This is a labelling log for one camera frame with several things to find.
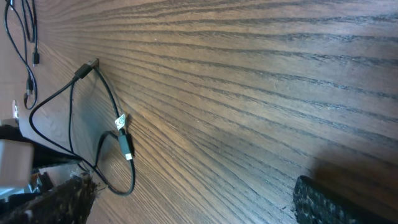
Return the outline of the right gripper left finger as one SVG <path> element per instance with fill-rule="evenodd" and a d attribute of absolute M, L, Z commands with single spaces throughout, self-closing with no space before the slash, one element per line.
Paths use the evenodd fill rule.
<path fill-rule="evenodd" d="M 85 224 L 97 191 L 92 176 L 81 174 L 46 192 L 11 195 L 1 200 L 1 223 Z"/>

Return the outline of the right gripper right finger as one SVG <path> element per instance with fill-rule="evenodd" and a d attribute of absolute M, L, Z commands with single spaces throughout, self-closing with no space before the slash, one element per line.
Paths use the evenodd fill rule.
<path fill-rule="evenodd" d="M 293 192 L 295 217 L 300 224 L 393 224 L 330 189 L 301 175 Z"/>

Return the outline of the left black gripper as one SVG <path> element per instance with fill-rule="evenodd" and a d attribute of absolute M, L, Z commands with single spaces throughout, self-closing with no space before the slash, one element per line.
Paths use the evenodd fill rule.
<path fill-rule="evenodd" d="M 32 168 L 40 169 L 45 167 L 55 167 L 66 164 L 78 164 L 83 161 L 77 156 L 65 154 L 53 150 L 43 144 L 25 138 L 19 128 L 5 124 L 1 125 L 1 139 L 29 143 L 34 150 Z"/>

